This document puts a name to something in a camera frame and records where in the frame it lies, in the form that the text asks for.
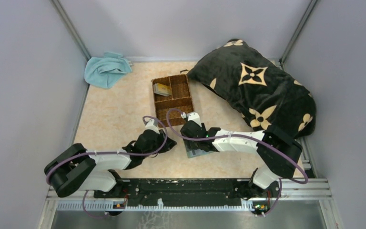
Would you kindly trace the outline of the green leather card holder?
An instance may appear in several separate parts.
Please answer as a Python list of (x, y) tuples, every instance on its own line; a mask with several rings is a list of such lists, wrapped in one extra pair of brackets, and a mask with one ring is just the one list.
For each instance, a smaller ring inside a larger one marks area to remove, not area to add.
[(186, 154), (187, 154), (188, 158), (204, 156), (204, 155), (212, 153), (212, 151), (210, 151), (210, 150), (201, 149), (198, 146), (197, 141), (184, 140), (183, 142), (184, 142), (184, 146), (185, 146)]

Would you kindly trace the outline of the brown woven divided basket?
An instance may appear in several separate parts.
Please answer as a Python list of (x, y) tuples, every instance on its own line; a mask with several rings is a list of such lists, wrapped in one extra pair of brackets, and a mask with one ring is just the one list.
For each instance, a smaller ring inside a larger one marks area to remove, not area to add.
[(193, 99), (186, 74), (172, 75), (151, 80), (152, 85), (160, 83), (169, 86), (171, 95), (153, 94), (156, 117), (167, 126), (166, 115), (171, 108), (178, 108), (182, 112), (194, 111)]

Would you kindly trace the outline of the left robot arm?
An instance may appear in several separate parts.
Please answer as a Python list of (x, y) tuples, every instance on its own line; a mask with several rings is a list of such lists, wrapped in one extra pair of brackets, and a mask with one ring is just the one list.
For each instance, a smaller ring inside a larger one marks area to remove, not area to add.
[(177, 143), (163, 130), (144, 130), (115, 153), (88, 152), (81, 143), (75, 143), (52, 160), (45, 168), (46, 181), (58, 197), (67, 197), (78, 190), (95, 190), (119, 197), (124, 185), (116, 170), (136, 168), (149, 153), (170, 151)]

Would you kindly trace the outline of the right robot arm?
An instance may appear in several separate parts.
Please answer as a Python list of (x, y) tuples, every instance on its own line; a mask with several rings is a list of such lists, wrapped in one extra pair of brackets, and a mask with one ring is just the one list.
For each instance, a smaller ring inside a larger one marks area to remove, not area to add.
[(270, 185), (280, 178), (292, 179), (299, 168), (302, 147), (276, 126), (255, 132), (233, 132), (203, 123), (188, 121), (180, 130), (184, 140), (192, 141), (197, 149), (206, 152), (244, 152), (260, 156), (264, 164), (250, 179), (252, 195), (261, 197)]

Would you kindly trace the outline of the gold card stack in basket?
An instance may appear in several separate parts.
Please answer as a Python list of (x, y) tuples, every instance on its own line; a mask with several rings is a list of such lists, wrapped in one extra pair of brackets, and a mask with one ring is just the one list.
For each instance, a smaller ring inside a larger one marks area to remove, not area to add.
[(155, 83), (153, 85), (153, 92), (157, 95), (165, 97), (171, 96), (173, 94), (171, 86), (162, 83)]

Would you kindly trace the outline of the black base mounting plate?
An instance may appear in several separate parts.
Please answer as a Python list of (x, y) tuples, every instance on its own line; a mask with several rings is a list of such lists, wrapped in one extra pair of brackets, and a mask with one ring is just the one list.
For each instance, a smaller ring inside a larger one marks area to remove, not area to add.
[(266, 191), (249, 186), (248, 179), (138, 179), (124, 180), (108, 192), (95, 191), (95, 198), (127, 199), (129, 207), (231, 207), (251, 198), (275, 198), (279, 184), (273, 182)]

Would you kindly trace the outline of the light blue cloth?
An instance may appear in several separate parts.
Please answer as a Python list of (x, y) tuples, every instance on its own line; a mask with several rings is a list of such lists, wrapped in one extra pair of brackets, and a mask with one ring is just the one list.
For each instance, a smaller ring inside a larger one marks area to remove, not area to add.
[(91, 57), (87, 61), (84, 80), (90, 85), (110, 89), (131, 72), (130, 62), (122, 54), (105, 52), (103, 57)]

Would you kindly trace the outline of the black floral pillow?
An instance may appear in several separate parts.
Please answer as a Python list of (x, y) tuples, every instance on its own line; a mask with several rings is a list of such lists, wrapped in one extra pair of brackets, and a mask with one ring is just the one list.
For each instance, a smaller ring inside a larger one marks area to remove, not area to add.
[(255, 131), (275, 126), (297, 139), (315, 130), (311, 92), (241, 39), (206, 54), (187, 77), (223, 98)]

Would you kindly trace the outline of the aluminium frame rail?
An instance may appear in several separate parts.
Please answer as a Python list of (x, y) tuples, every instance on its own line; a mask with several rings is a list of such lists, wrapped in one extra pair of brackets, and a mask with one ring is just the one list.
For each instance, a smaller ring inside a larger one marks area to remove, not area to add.
[(288, 179), (274, 182), (266, 194), (250, 197), (244, 191), (248, 179), (130, 179), (117, 197), (77, 191), (57, 197), (50, 188), (47, 201), (57, 210), (93, 211), (253, 211), (261, 204), (282, 201), (330, 200), (325, 179), (312, 178), (307, 184)]

